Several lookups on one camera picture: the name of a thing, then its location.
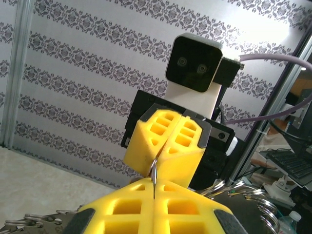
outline damask wallpaper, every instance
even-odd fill
[[[120,147],[131,104],[138,89],[164,96],[176,36],[291,54],[311,19],[306,0],[36,0],[14,148],[122,187],[136,176]],[[222,100],[226,119],[258,115],[284,68],[246,62]],[[244,139],[252,123],[232,127]]]
[[[17,2],[17,0],[0,0],[0,132]]]

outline purple cable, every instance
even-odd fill
[[[256,59],[271,59],[271,60],[279,60],[279,61],[287,61],[292,62],[295,64],[298,64],[302,67],[305,67],[308,71],[312,72],[312,64],[304,61],[302,59],[299,59],[295,56],[291,55],[279,55],[279,54],[249,54],[249,55],[241,55],[240,61],[248,61],[248,60],[256,60]],[[243,118],[243,119],[236,119],[236,120],[230,120],[226,122],[226,124],[235,124],[235,123],[244,123],[244,122],[254,122],[254,121],[262,121],[267,119],[274,119],[282,116],[289,115],[290,113],[306,106],[309,102],[312,101],[312,94],[308,96],[305,100],[303,100],[301,103],[295,105],[294,107],[282,111],[280,113],[272,114],[269,116],[259,116],[259,117],[253,117],[253,118]]]

